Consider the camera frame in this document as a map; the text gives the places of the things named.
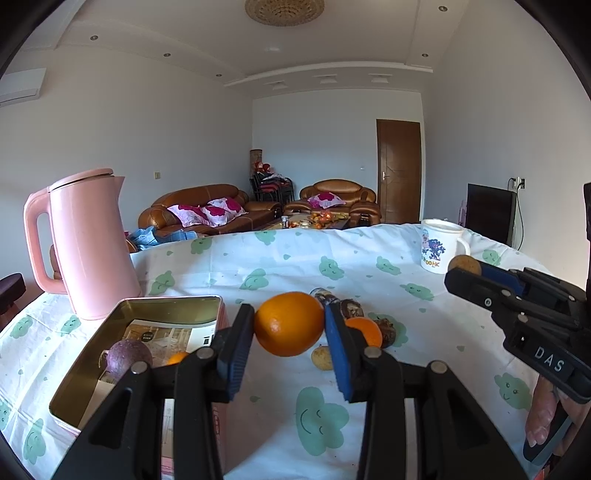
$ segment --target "air conditioner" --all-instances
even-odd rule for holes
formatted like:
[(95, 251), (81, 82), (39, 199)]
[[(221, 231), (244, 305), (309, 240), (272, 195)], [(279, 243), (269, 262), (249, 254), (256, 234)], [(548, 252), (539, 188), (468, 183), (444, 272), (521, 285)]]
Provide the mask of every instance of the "air conditioner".
[(5, 74), (0, 79), (0, 107), (39, 98), (47, 69)]

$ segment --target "human hand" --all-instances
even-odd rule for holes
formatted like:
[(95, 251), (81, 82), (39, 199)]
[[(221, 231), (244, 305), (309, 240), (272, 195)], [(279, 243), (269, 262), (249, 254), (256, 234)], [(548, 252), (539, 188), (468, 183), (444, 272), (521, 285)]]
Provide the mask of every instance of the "human hand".
[[(570, 444), (573, 443), (574, 438), (589, 413), (591, 403), (580, 405), (560, 390), (558, 391), (558, 396), (560, 397), (560, 402), (564, 410), (573, 421), (573, 425), (571, 425), (564, 439), (554, 451), (555, 455), (562, 456)], [(548, 439), (550, 424), (556, 414), (557, 406), (558, 400), (554, 396), (554, 385), (540, 375), (538, 384), (535, 386), (531, 410), (525, 422), (525, 433), (530, 447), (543, 445)]]

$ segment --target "ceiling light fixture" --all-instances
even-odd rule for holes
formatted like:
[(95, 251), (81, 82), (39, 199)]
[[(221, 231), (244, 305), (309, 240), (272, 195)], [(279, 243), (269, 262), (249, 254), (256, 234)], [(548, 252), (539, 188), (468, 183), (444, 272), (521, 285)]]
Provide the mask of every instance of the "ceiling light fixture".
[(314, 75), (314, 78), (320, 79), (321, 84), (325, 83), (338, 83), (336, 80), (336, 73), (329, 73), (326, 75)]
[(285, 84), (285, 80), (276, 80), (275, 82), (267, 82), (265, 85), (270, 85), (271, 90), (283, 90), (284, 88), (287, 88), (287, 85)]
[(253, 20), (273, 27), (293, 27), (311, 22), (324, 11), (324, 0), (246, 0)]
[(371, 83), (389, 83), (388, 79), (392, 76), (391, 73), (368, 73), (372, 78)]

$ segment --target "finger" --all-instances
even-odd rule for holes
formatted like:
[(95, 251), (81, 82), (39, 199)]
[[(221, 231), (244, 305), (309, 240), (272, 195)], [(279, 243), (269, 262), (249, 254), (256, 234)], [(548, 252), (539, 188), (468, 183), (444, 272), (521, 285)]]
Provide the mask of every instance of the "finger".
[(554, 386), (549, 380), (540, 376), (525, 422), (525, 435), (531, 447), (542, 445), (548, 439), (550, 424), (556, 414), (557, 404)]

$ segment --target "television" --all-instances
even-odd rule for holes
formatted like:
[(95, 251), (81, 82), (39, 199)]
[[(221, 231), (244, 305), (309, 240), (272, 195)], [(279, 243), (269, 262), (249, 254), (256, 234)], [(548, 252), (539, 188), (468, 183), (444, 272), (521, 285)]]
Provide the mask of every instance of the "television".
[(516, 203), (515, 192), (469, 183), (465, 227), (512, 247)]

